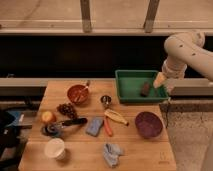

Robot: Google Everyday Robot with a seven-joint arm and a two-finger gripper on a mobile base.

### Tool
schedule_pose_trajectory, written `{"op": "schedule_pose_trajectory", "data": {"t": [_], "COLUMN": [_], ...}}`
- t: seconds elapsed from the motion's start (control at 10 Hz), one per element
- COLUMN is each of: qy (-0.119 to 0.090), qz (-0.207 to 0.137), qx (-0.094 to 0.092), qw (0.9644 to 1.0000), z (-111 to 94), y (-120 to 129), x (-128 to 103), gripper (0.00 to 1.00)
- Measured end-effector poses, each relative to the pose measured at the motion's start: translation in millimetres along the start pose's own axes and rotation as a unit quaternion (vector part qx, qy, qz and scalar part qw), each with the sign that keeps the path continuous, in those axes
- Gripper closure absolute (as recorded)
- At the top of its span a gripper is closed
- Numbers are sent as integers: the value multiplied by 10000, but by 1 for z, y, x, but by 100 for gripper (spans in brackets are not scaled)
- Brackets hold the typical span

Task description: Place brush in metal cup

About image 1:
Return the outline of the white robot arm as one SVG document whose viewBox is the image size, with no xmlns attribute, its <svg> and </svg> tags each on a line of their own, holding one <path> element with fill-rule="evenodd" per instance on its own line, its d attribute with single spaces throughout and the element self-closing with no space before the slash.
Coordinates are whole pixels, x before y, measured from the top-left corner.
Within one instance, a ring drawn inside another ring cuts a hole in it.
<svg viewBox="0 0 213 171">
<path fill-rule="evenodd" d="M 167 58 L 153 82 L 160 87 L 167 79 L 185 76 L 188 66 L 213 82 L 213 52 L 203 48 L 205 35 L 200 31 L 189 31 L 170 35 L 164 42 Z"/>
</svg>

